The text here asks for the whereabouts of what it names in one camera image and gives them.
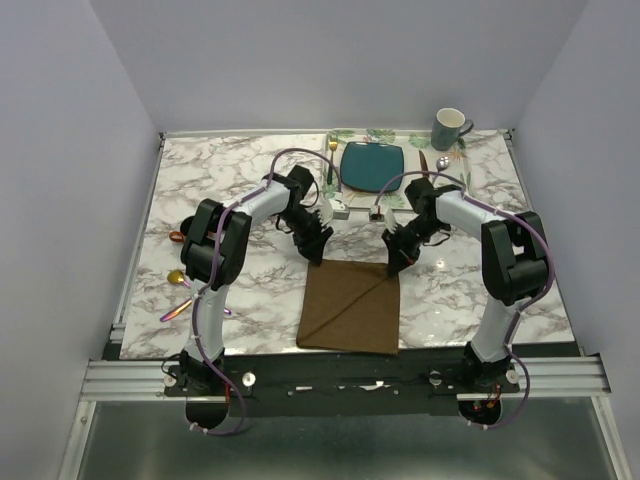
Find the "brown cloth napkin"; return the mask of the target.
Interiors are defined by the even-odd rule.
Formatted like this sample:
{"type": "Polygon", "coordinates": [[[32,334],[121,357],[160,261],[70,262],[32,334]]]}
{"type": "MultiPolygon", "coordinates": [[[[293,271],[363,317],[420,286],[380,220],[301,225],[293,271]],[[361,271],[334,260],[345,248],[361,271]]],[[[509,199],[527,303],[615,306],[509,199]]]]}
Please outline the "brown cloth napkin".
{"type": "Polygon", "coordinates": [[[381,263],[325,260],[308,268],[296,346],[396,355],[400,282],[381,263]]]}

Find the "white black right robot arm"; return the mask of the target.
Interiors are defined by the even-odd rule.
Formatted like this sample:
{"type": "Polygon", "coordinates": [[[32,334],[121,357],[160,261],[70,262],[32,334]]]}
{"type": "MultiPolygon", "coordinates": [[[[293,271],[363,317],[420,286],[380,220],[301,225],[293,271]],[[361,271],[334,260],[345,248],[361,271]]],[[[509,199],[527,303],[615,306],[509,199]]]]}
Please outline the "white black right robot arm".
{"type": "Polygon", "coordinates": [[[388,253],[387,274],[414,265],[420,248],[440,231],[455,228],[479,241],[481,275],[488,292],[480,326],[469,342],[472,360],[460,367],[460,379],[480,392],[496,380],[493,364],[509,357],[509,345],[522,312],[550,290],[555,269],[540,217],[531,211],[513,214],[491,207],[466,192],[460,183],[434,186],[421,177],[405,189],[415,217],[403,225],[389,207],[376,200],[371,221],[382,220],[388,253]]]}

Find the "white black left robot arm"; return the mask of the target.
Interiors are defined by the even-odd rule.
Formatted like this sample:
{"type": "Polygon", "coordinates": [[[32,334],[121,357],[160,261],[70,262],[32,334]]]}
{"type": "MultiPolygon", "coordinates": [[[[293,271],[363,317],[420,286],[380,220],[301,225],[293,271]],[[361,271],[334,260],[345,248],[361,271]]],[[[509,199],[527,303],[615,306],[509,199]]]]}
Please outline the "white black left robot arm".
{"type": "Polygon", "coordinates": [[[323,223],[319,213],[302,205],[313,182],[308,169],[296,166],[286,176],[265,176],[256,188],[229,206],[205,199],[191,218],[181,251],[194,298],[184,351],[197,360],[187,373],[187,382],[197,393],[209,395],[221,385],[222,372],[211,362],[224,351],[226,297],[243,268],[252,229],[278,217],[292,231],[299,254],[312,265],[322,263],[333,229],[323,223]]]}

